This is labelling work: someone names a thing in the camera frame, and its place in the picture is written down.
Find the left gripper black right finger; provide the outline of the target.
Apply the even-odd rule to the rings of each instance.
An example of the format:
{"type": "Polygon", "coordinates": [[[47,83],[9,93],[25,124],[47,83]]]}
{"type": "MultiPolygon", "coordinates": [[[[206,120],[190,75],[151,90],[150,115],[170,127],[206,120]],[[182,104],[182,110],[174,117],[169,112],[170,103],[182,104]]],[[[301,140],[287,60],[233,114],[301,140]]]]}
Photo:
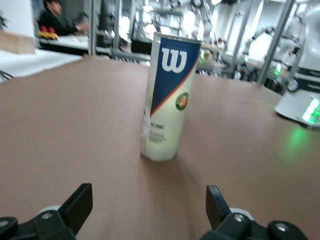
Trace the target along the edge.
{"type": "Polygon", "coordinates": [[[206,187],[205,210],[211,226],[202,240],[306,240],[296,225],[272,220],[266,227],[245,210],[230,208],[216,185],[206,187]]]}

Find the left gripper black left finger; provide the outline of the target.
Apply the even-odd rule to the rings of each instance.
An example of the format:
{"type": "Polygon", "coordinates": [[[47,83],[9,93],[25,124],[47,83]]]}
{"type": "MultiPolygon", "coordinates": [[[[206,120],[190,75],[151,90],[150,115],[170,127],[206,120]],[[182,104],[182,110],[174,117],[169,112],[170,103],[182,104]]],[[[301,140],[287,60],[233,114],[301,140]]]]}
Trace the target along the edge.
{"type": "Polygon", "coordinates": [[[57,209],[45,210],[18,223],[17,218],[0,219],[2,240],[75,240],[93,209],[93,187],[82,183],[57,209]]]}

